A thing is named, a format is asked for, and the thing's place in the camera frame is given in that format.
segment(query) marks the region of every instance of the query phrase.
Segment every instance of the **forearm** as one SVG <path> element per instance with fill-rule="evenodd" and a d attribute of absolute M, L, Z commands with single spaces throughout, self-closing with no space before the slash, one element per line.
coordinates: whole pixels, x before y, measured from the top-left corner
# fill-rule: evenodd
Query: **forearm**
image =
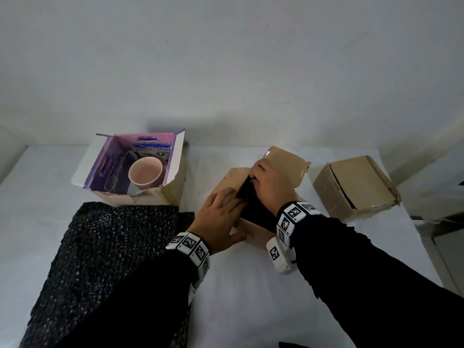
<path fill-rule="evenodd" d="M 358 348 L 378 345 L 379 340 L 394 344 L 438 339 L 440 329 L 455 325 L 464 310 L 463 298 L 337 219 L 306 216 L 296 224 L 290 244 L 316 297 L 328 305 Z M 435 333 L 424 335 L 431 322 Z"/>
<path fill-rule="evenodd" d="M 166 251 L 142 263 L 57 346 L 167 347 L 187 312 L 190 283 L 197 279 L 187 255 Z"/>

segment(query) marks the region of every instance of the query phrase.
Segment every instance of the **oval logo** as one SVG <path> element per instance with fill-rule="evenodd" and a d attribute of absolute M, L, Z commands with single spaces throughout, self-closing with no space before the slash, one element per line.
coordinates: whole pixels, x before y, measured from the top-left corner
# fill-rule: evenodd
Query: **oval logo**
<path fill-rule="evenodd" d="M 142 136 L 142 137 L 137 137 L 136 140 L 138 141 L 159 141 L 160 139 L 157 137 Z"/>
<path fill-rule="evenodd" d="M 113 154 L 111 153 L 108 153 L 102 160 L 101 160 L 101 163 L 100 163 L 100 177 L 103 177 L 106 173 L 106 170 L 108 169 L 108 166 L 109 166 L 109 163 L 111 162 L 111 160 L 113 159 Z"/>

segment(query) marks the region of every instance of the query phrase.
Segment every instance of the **cardboard box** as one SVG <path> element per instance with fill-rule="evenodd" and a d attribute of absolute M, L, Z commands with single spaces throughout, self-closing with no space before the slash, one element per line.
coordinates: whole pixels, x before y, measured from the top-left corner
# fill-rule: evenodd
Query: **cardboard box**
<path fill-rule="evenodd" d="M 313 186 L 328 214 L 343 222 L 374 216 L 401 202 L 394 185 L 370 156 L 326 164 Z"/>
<path fill-rule="evenodd" d="M 281 171 L 285 174 L 293 184 L 293 187 L 298 187 L 303 180 L 303 177 L 306 174 L 310 166 L 310 162 L 306 162 L 303 158 L 298 157 L 286 150 L 283 150 L 277 146 L 271 146 L 269 150 L 264 155 L 265 159 L 268 159 L 270 163 L 275 167 L 275 169 Z M 235 195 L 240 195 L 242 193 L 245 183 L 249 180 L 250 167 L 236 167 L 231 168 L 229 172 L 224 176 L 222 181 L 214 188 L 213 193 L 217 193 L 224 188 L 232 187 L 236 190 Z M 264 206 L 261 204 L 260 210 L 263 212 L 268 212 L 270 215 L 265 215 L 263 218 L 270 220 L 272 224 L 271 229 L 266 229 L 262 226 L 259 226 L 253 222 L 250 222 L 243 217 L 240 217 L 236 229 L 241 232 L 252 235 L 252 239 L 248 240 L 248 243 L 255 246 L 262 246 L 266 244 L 264 239 L 268 239 L 269 232 L 276 232 L 277 218 L 271 214 Z"/>
<path fill-rule="evenodd" d="M 182 154 L 185 129 L 177 133 L 97 134 L 72 178 L 108 204 L 179 205 L 187 170 Z M 139 191 L 129 180 L 131 165 L 142 157 L 161 160 L 166 174 L 161 186 Z"/>

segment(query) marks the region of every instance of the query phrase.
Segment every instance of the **white wristband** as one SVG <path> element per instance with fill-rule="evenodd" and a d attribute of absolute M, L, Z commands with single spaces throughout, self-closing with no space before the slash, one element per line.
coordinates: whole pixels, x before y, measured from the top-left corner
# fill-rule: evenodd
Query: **white wristband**
<path fill-rule="evenodd" d="M 295 250 L 288 248 L 277 237 L 267 242 L 266 248 L 278 273 L 288 275 L 297 269 Z"/>
<path fill-rule="evenodd" d="M 313 205 L 298 201 L 287 206 L 280 215 L 277 222 L 277 236 L 288 248 L 290 247 L 290 236 L 295 229 L 295 225 L 307 215 L 321 214 Z"/>
<path fill-rule="evenodd" d="M 190 260 L 198 268 L 198 281 L 190 284 L 188 294 L 188 304 L 192 302 L 194 295 L 200 286 L 200 283 L 206 276 L 209 270 L 209 250 L 200 237 L 189 232 L 181 232 L 174 237 L 173 240 L 166 246 L 168 250 L 177 249 L 178 251 L 188 255 Z"/>

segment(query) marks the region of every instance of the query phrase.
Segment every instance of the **bubble wrap sheet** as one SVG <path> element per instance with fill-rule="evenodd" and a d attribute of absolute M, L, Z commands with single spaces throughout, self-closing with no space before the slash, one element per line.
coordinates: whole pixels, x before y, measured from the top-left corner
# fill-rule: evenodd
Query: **bubble wrap sheet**
<path fill-rule="evenodd" d="M 193 212 L 176 206 L 84 203 L 61 240 L 20 347 L 53 347 L 193 220 Z M 188 325 L 189 312 L 171 347 L 187 345 Z"/>

